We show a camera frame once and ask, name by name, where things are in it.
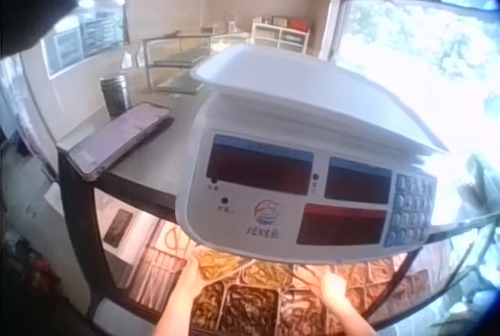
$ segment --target person's hand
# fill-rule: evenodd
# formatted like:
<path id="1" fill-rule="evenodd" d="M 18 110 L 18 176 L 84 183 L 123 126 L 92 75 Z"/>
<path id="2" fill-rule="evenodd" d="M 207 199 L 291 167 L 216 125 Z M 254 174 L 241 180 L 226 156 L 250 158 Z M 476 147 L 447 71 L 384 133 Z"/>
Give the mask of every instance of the person's hand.
<path id="1" fill-rule="evenodd" d="M 328 267 L 324 267 L 322 270 L 311 266 L 308 268 L 316 272 L 316 275 L 303 269 L 299 271 L 300 278 L 309 284 L 312 293 L 320 298 L 328 308 L 338 313 L 351 305 L 345 297 L 347 283 L 342 277 L 332 273 Z"/>
<path id="2" fill-rule="evenodd" d="M 198 260 L 191 256 L 180 273 L 175 287 L 182 295 L 195 299 L 210 282 L 203 279 L 198 269 Z"/>

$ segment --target food tray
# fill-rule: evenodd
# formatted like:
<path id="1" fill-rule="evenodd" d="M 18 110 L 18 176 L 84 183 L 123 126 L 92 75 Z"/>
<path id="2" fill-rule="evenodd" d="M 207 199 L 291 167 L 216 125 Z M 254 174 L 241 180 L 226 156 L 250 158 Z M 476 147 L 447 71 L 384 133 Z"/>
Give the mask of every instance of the food tray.
<path id="1" fill-rule="evenodd" d="M 311 291 L 284 291 L 278 308 L 276 335 L 325 334 L 325 316 L 325 306 Z"/>
<path id="2" fill-rule="evenodd" d="M 369 282 L 367 262 L 334 266 L 334 272 L 344 278 L 347 288 L 361 287 Z"/>
<path id="3" fill-rule="evenodd" d="M 345 291 L 345 297 L 358 313 L 363 314 L 366 311 L 366 289 L 364 287 L 349 288 Z"/>
<path id="4" fill-rule="evenodd" d="M 312 270 L 313 272 L 315 272 L 316 275 L 318 275 L 319 277 L 321 275 L 323 275 L 324 270 L 330 269 L 329 266 L 308 266 L 308 268 L 309 268 L 309 270 Z M 299 280 L 296 277 L 296 276 L 302 277 L 304 273 L 307 275 L 308 273 L 306 272 L 306 268 L 304 268 L 304 266 L 302 266 L 302 265 L 295 264 L 293 266 L 293 273 L 294 273 L 294 276 L 291 279 L 292 287 L 295 289 L 309 290 L 309 286 L 305 285 L 303 281 Z"/>
<path id="5" fill-rule="evenodd" d="M 224 300 L 224 283 L 217 281 L 203 288 L 202 293 L 193 301 L 191 325 L 193 327 L 215 330 Z"/>
<path id="6" fill-rule="evenodd" d="M 233 284 L 227 289 L 217 329 L 230 334 L 272 335 L 279 305 L 276 290 Z"/>
<path id="7" fill-rule="evenodd" d="M 430 295 L 429 271 L 421 270 L 412 275 L 412 285 L 415 296 L 428 297 Z"/>
<path id="8" fill-rule="evenodd" d="M 394 263 L 391 258 L 377 259 L 368 262 L 370 283 L 384 283 L 394 275 Z"/>
<path id="9" fill-rule="evenodd" d="M 387 307 L 391 316 L 409 309 L 412 305 L 414 293 L 412 278 L 410 276 L 403 277 L 401 283 L 399 283 L 387 299 Z"/>
<path id="10" fill-rule="evenodd" d="M 241 280 L 248 285 L 272 289 L 288 289 L 293 279 L 290 264 L 257 261 L 241 271 Z"/>
<path id="11" fill-rule="evenodd" d="M 207 281 L 217 281 L 218 279 L 230 277 L 254 263 L 254 259 L 218 252 L 204 246 L 193 249 L 193 254 L 198 259 L 200 274 Z"/>
<path id="12" fill-rule="evenodd" d="M 380 297 L 384 290 L 389 286 L 389 281 L 365 286 L 365 306 L 368 310 L 372 304 Z"/>

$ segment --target red object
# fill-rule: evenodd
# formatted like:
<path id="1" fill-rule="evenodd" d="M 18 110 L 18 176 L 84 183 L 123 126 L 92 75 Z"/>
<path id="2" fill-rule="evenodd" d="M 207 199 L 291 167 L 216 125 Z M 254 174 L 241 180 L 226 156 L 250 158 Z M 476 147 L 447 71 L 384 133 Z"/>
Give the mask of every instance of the red object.
<path id="1" fill-rule="evenodd" d="M 304 31 L 305 33 L 307 33 L 307 30 L 309 29 L 307 22 L 302 20 L 290 20 L 289 25 L 291 29 Z"/>

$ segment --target digital scale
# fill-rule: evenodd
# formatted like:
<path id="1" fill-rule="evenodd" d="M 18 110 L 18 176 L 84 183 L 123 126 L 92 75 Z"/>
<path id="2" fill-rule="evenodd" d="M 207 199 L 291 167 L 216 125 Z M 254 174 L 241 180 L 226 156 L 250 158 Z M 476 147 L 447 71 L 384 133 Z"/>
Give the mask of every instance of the digital scale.
<path id="1" fill-rule="evenodd" d="M 237 45 L 192 70 L 212 94 L 192 127 L 176 217 L 203 245 L 294 263 L 406 252 L 427 239 L 446 147 L 381 86 L 331 63 Z"/>

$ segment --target scale display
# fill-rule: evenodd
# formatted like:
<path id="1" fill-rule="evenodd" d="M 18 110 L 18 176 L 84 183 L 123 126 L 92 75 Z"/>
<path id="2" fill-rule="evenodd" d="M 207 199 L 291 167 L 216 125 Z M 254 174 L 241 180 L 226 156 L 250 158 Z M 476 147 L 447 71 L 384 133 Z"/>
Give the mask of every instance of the scale display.
<path id="1" fill-rule="evenodd" d="M 311 152 L 217 134 L 206 176 L 212 182 L 307 195 L 313 160 Z"/>
<path id="2" fill-rule="evenodd" d="M 341 158 L 330 158 L 325 198 L 387 205 L 392 171 Z"/>
<path id="3" fill-rule="evenodd" d="M 386 211 L 329 205 L 305 205 L 298 245 L 349 246 L 378 244 Z"/>

